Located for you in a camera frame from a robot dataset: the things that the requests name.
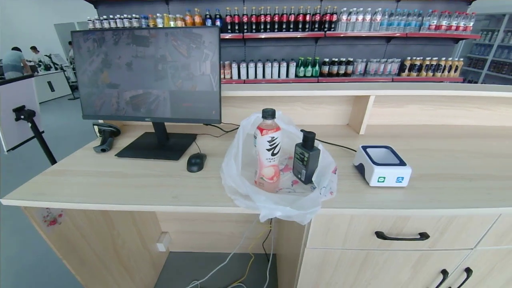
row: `computer monitor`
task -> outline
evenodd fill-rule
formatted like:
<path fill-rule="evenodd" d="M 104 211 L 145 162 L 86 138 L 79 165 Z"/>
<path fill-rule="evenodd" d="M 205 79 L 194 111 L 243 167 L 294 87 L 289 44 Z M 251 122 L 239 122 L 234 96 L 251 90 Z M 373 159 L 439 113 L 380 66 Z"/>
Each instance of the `computer monitor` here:
<path fill-rule="evenodd" d="M 220 124 L 218 27 L 73 31 L 83 119 L 149 121 L 118 157 L 178 160 L 196 134 L 165 122 Z"/>

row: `black bottle cap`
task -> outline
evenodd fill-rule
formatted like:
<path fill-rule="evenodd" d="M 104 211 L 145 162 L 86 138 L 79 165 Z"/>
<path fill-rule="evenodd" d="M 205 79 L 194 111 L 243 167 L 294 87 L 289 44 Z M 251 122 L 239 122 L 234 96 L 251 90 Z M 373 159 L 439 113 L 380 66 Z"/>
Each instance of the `black bottle cap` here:
<path fill-rule="evenodd" d="M 265 108 L 261 111 L 261 117 L 263 120 L 274 120 L 275 119 L 275 109 L 274 108 Z"/>
<path fill-rule="evenodd" d="M 315 147 L 315 139 L 316 139 L 316 133 L 312 131 L 302 131 L 302 147 L 306 148 L 307 150 L 313 150 Z"/>

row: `red shelf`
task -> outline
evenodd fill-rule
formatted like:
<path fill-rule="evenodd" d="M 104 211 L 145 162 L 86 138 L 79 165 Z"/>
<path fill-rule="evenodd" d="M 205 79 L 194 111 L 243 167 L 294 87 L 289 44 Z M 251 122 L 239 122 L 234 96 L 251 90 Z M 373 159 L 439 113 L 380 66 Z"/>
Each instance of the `red shelf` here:
<path fill-rule="evenodd" d="M 325 37 L 324 32 L 276 32 L 276 33 L 247 33 L 244 38 L 316 38 Z"/>
<path fill-rule="evenodd" d="M 342 82 L 391 82 L 391 77 L 327 77 L 319 78 L 319 83 L 342 83 Z"/>
<path fill-rule="evenodd" d="M 407 33 L 393 33 L 393 32 L 326 32 L 326 37 L 407 37 Z"/>
<path fill-rule="evenodd" d="M 243 84 L 244 81 L 242 79 L 221 79 L 221 84 Z"/>
<path fill-rule="evenodd" d="M 245 84 L 259 83 L 317 83 L 318 78 L 286 78 L 286 79 L 245 79 Z"/>
<path fill-rule="evenodd" d="M 242 39 L 243 34 L 221 34 L 221 39 Z"/>
<path fill-rule="evenodd" d="M 448 34 L 448 33 L 407 33 L 407 37 L 480 39 L 480 35 L 476 35 L 476 34 Z"/>
<path fill-rule="evenodd" d="M 393 77 L 393 82 L 463 82 L 462 77 Z"/>

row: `yellow cable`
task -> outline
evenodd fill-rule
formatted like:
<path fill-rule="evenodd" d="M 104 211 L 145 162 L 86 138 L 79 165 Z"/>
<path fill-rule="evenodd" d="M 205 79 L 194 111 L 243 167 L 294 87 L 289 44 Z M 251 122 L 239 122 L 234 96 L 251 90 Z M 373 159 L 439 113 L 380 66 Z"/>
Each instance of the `yellow cable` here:
<path fill-rule="evenodd" d="M 254 246 L 254 244 L 256 243 L 256 241 L 257 241 L 258 239 L 260 239 L 260 238 L 261 238 L 261 236 L 262 236 L 265 232 L 267 232 L 267 231 L 268 231 L 268 230 L 263 230 L 263 231 L 258 235 L 258 237 L 257 237 L 257 238 L 252 242 L 251 246 L 249 246 L 249 254 L 251 255 L 251 257 L 252 257 L 252 258 L 251 258 L 251 260 L 249 261 L 249 265 L 247 266 L 247 270 L 245 271 L 245 275 L 244 275 L 244 277 L 242 277 L 242 279 L 240 279 L 240 280 L 238 280 L 238 281 L 234 282 L 234 283 L 233 283 L 233 284 L 231 284 L 229 287 L 231 287 L 231 286 L 233 286 L 233 285 L 235 285 L 235 284 L 238 284 L 238 283 L 240 283 L 240 282 L 244 281 L 245 277 L 247 277 L 247 274 L 249 273 L 249 268 L 251 268 L 252 261 L 254 260 L 254 254 L 253 254 L 253 253 L 251 253 L 251 248 L 252 248 L 252 246 Z"/>

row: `green glass bottle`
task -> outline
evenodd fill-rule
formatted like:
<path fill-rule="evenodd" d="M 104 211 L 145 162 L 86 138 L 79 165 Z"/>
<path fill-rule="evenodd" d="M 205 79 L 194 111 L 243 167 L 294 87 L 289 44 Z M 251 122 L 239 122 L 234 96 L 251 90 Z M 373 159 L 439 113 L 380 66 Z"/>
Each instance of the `green glass bottle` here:
<path fill-rule="evenodd" d="M 313 73 L 313 67 L 311 67 L 311 57 L 307 58 L 305 67 L 305 76 L 311 77 L 311 74 Z"/>
<path fill-rule="evenodd" d="M 313 61 L 313 73 L 312 73 L 312 76 L 313 77 L 318 77 L 319 74 L 320 74 L 320 58 L 319 57 L 315 57 L 315 60 Z"/>
<path fill-rule="evenodd" d="M 297 63 L 297 78 L 304 77 L 304 58 L 299 57 Z"/>

